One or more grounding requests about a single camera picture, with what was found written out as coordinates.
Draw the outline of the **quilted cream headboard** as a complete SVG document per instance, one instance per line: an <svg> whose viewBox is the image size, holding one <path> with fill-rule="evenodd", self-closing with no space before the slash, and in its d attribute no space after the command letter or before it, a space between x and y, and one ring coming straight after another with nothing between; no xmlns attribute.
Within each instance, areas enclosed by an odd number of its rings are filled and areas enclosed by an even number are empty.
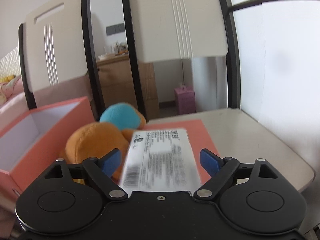
<svg viewBox="0 0 320 240"><path fill-rule="evenodd" d="M20 69L20 55L19 49L16 47L10 53L0 60L0 76L1 78L7 76L19 76L21 74Z"/></svg>

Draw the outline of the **orange and blue plush toy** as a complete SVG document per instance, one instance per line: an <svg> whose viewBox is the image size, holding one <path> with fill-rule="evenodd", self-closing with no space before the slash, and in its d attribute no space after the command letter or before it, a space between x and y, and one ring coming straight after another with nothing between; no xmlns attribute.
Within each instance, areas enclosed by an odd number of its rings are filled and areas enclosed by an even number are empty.
<svg viewBox="0 0 320 240"><path fill-rule="evenodd" d="M121 152L121 163L112 173L112 179L118 181L133 133L145 125L144 115L135 107L129 103L116 103L103 112L99 121L77 129L59 157L68 164L79 164L89 157L101 158L117 148Z"/></svg>

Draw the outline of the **pink box lid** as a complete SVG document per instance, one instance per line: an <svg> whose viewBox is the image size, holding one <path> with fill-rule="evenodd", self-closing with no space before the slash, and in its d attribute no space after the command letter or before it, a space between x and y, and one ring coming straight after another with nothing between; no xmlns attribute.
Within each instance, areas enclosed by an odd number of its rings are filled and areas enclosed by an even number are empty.
<svg viewBox="0 0 320 240"><path fill-rule="evenodd" d="M217 156L220 156L203 122L200 119L195 119L187 121L165 122L163 124L147 124L144 126L145 130L174 128L183 128L187 131L191 148L196 160L197 169L200 175L201 184L203 185L210 180L210 175L200 164L201 150L206 148Z"/></svg>

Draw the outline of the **small pink storage box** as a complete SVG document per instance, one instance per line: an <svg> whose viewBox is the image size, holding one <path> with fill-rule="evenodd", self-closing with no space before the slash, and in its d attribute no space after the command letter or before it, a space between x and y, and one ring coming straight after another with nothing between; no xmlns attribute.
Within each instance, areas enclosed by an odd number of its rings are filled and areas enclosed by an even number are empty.
<svg viewBox="0 0 320 240"><path fill-rule="evenodd" d="M195 92L192 87L180 86L174 89L174 93L179 115L196 112Z"/></svg>

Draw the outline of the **white tissue pack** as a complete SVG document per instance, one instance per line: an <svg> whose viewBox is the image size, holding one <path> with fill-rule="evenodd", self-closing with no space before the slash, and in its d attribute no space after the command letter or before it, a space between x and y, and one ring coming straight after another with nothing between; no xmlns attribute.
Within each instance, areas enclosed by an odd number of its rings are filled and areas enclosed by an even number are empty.
<svg viewBox="0 0 320 240"><path fill-rule="evenodd" d="M187 131L134 132L119 185L129 195L133 191L195 192L201 179Z"/></svg>

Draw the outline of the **clutter on nightstand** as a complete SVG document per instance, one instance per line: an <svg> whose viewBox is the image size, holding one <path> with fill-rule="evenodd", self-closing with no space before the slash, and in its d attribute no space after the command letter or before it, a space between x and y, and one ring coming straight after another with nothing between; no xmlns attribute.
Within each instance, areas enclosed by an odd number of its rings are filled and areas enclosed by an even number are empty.
<svg viewBox="0 0 320 240"><path fill-rule="evenodd" d="M111 59L116 56L126 55L129 53L127 42L116 42L113 45L104 47L104 54L98 56L99 60Z"/></svg>

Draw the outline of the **yellow plush on bed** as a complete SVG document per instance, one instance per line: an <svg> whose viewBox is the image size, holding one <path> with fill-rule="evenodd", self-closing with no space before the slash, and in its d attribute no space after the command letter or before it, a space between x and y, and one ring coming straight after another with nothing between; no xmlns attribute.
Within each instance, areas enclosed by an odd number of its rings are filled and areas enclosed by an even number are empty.
<svg viewBox="0 0 320 240"><path fill-rule="evenodd" d="M10 82L11 80L14 80L16 78L20 78L21 76L20 75L8 75L8 76L5 76L5 77L1 77L0 78L0 83L3 83L3 82Z"/></svg>

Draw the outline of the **grey wall switch plate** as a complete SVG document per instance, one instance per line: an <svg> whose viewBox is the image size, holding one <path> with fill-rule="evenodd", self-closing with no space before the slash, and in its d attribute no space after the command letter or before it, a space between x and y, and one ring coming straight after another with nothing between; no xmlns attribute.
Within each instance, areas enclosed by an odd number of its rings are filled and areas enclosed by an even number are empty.
<svg viewBox="0 0 320 240"><path fill-rule="evenodd" d="M107 36L111 36L111 35L123 33L123 32L125 32L125 24L124 23L110 25L110 26L106 27L106 35Z"/></svg>

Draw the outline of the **bed with pink sheet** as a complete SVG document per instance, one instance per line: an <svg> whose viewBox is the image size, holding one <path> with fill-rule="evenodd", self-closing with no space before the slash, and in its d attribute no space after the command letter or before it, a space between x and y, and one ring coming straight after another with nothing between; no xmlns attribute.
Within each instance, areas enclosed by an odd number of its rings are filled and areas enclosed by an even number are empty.
<svg viewBox="0 0 320 240"><path fill-rule="evenodd" d="M28 110L21 77L1 83L1 130Z"/></svg>

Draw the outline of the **left white folding chair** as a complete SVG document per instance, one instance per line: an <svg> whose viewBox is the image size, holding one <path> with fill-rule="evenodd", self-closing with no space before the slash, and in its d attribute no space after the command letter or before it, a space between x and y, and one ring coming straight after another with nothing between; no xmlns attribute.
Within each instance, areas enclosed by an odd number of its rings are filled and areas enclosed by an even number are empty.
<svg viewBox="0 0 320 240"><path fill-rule="evenodd" d="M93 44L90 0L50 0L29 13L18 29L24 94L29 109L34 93L89 78L97 118L105 110Z"/></svg>

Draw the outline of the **right white folding chair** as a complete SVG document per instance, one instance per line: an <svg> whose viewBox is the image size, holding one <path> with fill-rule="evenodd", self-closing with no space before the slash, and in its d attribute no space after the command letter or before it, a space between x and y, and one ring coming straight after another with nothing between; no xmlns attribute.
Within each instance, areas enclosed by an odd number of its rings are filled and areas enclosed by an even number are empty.
<svg viewBox="0 0 320 240"><path fill-rule="evenodd" d="M138 64L224 57L227 106L240 107L240 62L230 0L122 0L137 106L146 112Z"/></svg>

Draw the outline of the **open pink cardboard box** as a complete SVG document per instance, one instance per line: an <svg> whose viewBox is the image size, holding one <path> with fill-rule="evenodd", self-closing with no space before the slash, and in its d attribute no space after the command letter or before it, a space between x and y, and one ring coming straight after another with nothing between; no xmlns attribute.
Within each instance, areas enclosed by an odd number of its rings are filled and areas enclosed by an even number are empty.
<svg viewBox="0 0 320 240"><path fill-rule="evenodd" d="M25 112L1 130L1 194L16 200L65 148L80 127L94 122L88 98Z"/></svg>

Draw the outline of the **wooden nightstand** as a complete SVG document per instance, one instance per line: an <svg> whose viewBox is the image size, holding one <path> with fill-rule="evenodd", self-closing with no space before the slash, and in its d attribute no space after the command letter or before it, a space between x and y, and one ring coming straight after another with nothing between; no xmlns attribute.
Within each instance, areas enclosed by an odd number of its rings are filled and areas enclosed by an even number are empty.
<svg viewBox="0 0 320 240"><path fill-rule="evenodd" d="M146 109L146 119L159 118L159 103L152 63L138 63L139 76ZM105 106L125 102L137 106L129 55L97 61L101 91Z"/></svg>

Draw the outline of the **white folding chair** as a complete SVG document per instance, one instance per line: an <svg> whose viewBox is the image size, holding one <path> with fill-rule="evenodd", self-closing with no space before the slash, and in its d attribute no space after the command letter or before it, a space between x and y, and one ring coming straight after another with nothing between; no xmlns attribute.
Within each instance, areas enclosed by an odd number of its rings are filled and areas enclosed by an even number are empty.
<svg viewBox="0 0 320 240"><path fill-rule="evenodd" d="M29 13L18 29L24 94L29 109L34 93L89 78L97 118L105 110L93 44L90 0L50 0Z"/></svg>
<svg viewBox="0 0 320 240"><path fill-rule="evenodd" d="M122 0L137 106L146 112L138 64L224 57L227 106L240 107L240 62L230 0Z"/></svg>

